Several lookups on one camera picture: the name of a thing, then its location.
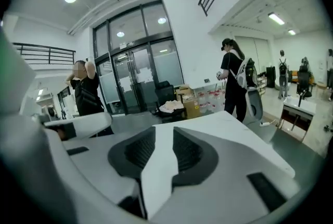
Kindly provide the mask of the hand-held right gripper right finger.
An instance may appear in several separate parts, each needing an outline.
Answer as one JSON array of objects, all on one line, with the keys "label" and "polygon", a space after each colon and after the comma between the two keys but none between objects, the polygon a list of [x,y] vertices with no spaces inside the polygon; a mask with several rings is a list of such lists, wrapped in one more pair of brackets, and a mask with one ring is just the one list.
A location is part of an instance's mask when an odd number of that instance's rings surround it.
[{"label": "hand-held right gripper right finger", "polygon": [[173,152],[178,174],[153,223],[249,223],[300,190],[284,169],[228,139],[175,127]]}]

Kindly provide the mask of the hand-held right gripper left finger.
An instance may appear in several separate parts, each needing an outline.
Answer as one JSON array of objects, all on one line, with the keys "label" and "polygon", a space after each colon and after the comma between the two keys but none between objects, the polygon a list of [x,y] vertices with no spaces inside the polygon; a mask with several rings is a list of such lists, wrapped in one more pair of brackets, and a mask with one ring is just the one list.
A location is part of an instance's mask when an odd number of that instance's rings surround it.
[{"label": "hand-held right gripper left finger", "polygon": [[155,150],[156,129],[64,142],[70,158],[102,195],[115,204],[140,197],[143,169]]}]

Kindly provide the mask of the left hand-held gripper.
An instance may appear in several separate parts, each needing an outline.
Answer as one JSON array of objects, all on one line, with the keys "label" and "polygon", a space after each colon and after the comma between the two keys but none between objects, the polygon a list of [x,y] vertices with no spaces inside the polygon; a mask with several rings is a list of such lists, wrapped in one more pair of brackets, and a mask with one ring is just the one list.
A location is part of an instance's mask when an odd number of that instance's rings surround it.
[{"label": "left hand-held gripper", "polygon": [[34,113],[32,119],[44,128],[57,132],[62,141],[91,138],[110,128],[112,124],[112,117],[107,112],[61,120],[49,106],[42,107],[40,113]]}]

